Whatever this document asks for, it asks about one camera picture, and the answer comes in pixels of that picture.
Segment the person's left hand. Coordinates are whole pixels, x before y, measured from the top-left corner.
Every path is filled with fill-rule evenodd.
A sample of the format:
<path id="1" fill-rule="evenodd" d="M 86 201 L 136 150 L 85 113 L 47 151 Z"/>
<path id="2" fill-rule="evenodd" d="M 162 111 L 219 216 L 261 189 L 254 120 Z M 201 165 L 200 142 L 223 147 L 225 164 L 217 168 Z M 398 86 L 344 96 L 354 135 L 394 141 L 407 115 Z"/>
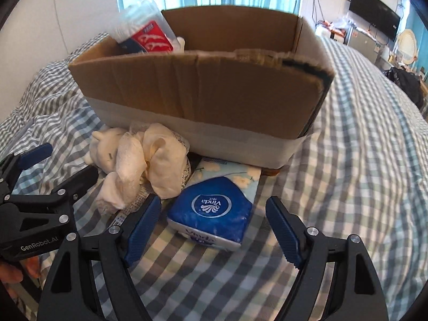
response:
<path id="1" fill-rule="evenodd" d="M 25 271 L 33 278 L 39 279 L 41 276 L 40 261 L 38 257 L 25 259 L 23 262 Z M 13 284 L 22 282 L 23 273 L 20 269 L 5 262 L 1 262 L 0 278 L 10 297 L 16 301 L 17 294 L 11 287 Z"/>

